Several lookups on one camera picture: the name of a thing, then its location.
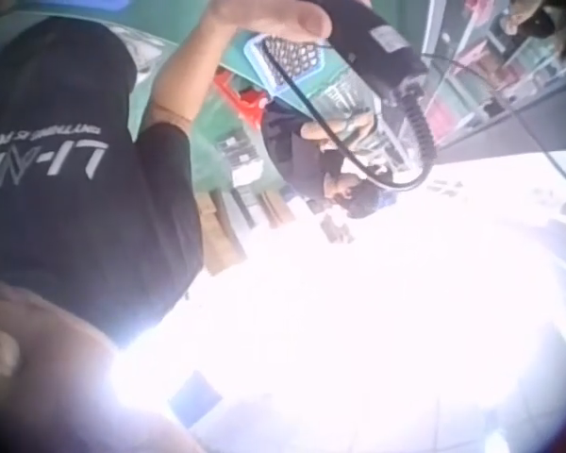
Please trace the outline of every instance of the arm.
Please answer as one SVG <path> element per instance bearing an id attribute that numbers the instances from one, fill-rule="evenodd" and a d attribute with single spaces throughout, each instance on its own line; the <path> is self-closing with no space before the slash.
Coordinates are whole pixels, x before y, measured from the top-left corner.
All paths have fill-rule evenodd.
<path id="1" fill-rule="evenodd" d="M 329 127 L 331 127 L 331 130 L 333 130 L 336 134 L 339 134 L 351 125 L 351 121 L 331 120 L 327 121 L 327 124 L 329 125 Z M 302 125 L 302 128 L 300 129 L 300 135 L 303 139 L 313 141 L 329 139 L 329 136 L 323 130 L 321 125 L 319 125 L 315 121 Z"/>
<path id="2" fill-rule="evenodd" d="M 319 6 L 299 0 L 211 0 L 199 25 L 158 75 L 141 129 L 170 123 L 190 131 L 239 28 L 316 42 L 329 37 L 331 20 Z"/>
<path id="3" fill-rule="evenodd" d="M 212 78 L 237 28 L 216 19 L 212 6 L 170 57 L 153 86 L 141 130 L 170 123 L 187 132 L 208 95 Z"/>
<path id="4" fill-rule="evenodd" d="M 372 113 L 361 113 L 360 115 L 355 116 L 349 120 L 332 120 L 328 121 L 327 124 L 331 127 L 331 130 L 336 134 L 340 134 L 344 130 L 350 127 L 357 127 L 358 128 L 358 135 L 353 140 L 352 145 L 358 143 L 362 139 L 364 139 L 369 132 L 371 131 L 371 127 L 374 124 L 374 116 Z M 329 136 L 323 130 L 321 125 L 316 122 L 306 123 L 300 129 L 300 135 L 303 139 L 307 140 L 328 140 Z"/>

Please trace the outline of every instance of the woman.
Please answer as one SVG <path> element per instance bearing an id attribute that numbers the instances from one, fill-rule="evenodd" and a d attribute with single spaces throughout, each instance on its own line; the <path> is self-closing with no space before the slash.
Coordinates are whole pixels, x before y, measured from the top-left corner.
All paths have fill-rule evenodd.
<path id="1" fill-rule="evenodd" d="M 375 118 L 364 112 L 329 127 L 356 151 L 375 129 Z M 261 124 L 264 145 L 277 171 L 298 193 L 340 205 L 348 217 L 359 219 L 393 204 L 395 193 L 341 171 L 344 157 L 318 123 L 282 101 L 271 102 Z"/>

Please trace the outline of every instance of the hand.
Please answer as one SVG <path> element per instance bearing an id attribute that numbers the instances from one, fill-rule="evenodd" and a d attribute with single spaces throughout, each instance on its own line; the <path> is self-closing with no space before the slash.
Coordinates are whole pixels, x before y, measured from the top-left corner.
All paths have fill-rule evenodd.
<path id="1" fill-rule="evenodd" d="M 542 6 L 542 0 L 516 0 L 509 5 L 509 21 L 518 26 L 527 21 Z"/>
<path id="2" fill-rule="evenodd" d="M 375 117 L 370 112 L 361 113 L 352 118 L 352 126 L 358 128 L 371 128 L 374 125 Z"/>
<path id="3" fill-rule="evenodd" d="M 208 14 L 222 25 L 294 42 L 315 42 L 331 34 L 325 11 L 301 0 L 212 0 Z"/>

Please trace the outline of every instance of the red object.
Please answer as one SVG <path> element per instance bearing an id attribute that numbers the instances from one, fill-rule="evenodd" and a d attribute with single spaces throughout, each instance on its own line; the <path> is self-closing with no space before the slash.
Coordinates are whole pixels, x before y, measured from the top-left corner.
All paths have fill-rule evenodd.
<path id="1" fill-rule="evenodd" d="M 475 24 L 484 25 L 492 16 L 495 0 L 465 0 L 465 8 L 475 16 Z"/>
<path id="2" fill-rule="evenodd" d="M 219 72 L 214 77 L 216 90 L 245 123 L 255 129 L 260 129 L 264 107 L 268 103 L 268 95 L 254 89 L 238 93 L 229 85 L 232 77 L 233 75 L 227 70 Z"/>
<path id="3" fill-rule="evenodd" d="M 458 119 L 439 99 L 433 99 L 425 115 L 432 131 L 434 142 L 439 142 L 444 136 L 455 130 Z"/>

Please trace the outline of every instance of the black t-shirt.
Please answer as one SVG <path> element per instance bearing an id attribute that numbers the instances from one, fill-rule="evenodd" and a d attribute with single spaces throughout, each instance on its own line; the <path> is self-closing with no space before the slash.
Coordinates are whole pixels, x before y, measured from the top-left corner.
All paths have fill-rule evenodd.
<path id="1" fill-rule="evenodd" d="M 298 193 L 319 200 L 325 198 L 325 175 L 340 175 L 343 156 L 334 150 L 323 153 L 316 142 L 300 136 L 302 125 L 312 121 L 281 101 L 273 101 L 264 110 L 261 131 L 281 177 Z"/>
<path id="2" fill-rule="evenodd" d="M 36 25 L 0 54 L 0 280 L 118 344 L 156 324 L 202 267 L 189 140 L 127 128 L 136 68 L 105 27 Z"/>

